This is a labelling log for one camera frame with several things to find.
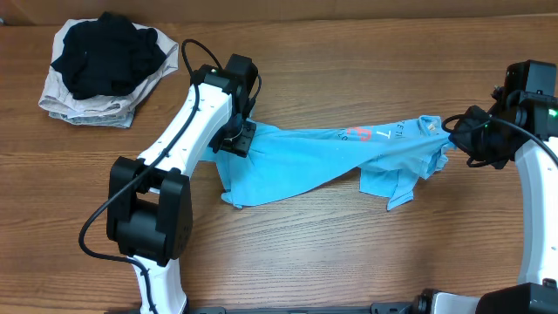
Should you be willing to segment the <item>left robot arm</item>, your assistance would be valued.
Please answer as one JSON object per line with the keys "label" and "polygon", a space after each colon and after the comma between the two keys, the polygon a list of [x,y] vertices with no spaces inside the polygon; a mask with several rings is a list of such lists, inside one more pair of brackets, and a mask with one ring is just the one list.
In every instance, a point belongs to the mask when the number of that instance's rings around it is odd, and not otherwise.
{"label": "left robot arm", "polygon": [[113,164],[106,233],[133,263],[139,312],[187,312],[179,257],[193,227],[190,177],[205,152],[248,155],[256,130],[248,117],[260,79],[251,58],[237,54],[223,68],[203,65],[157,141],[137,159]]}

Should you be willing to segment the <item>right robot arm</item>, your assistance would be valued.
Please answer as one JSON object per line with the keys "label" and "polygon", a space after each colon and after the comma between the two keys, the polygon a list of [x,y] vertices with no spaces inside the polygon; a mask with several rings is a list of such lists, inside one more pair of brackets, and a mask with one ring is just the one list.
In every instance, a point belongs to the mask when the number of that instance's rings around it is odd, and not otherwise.
{"label": "right robot arm", "polygon": [[466,297],[426,289],[386,313],[557,314],[557,66],[527,60],[507,68],[494,105],[450,117],[450,141],[469,167],[502,169],[513,162],[521,180],[523,253],[518,283]]}

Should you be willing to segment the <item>light blue printed t-shirt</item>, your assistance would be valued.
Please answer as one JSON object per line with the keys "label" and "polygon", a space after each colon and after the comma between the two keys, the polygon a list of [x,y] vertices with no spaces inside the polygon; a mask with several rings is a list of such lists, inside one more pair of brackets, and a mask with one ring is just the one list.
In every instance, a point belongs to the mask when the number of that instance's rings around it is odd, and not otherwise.
{"label": "light blue printed t-shirt", "polygon": [[454,145],[438,116],[422,115],[376,126],[280,129],[258,123],[248,155],[206,150],[224,192],[237,207],[254,207],[301,195],[360,170],[359,189],[387,199],[394,209],[414,198],[419,180],[442,170]]}

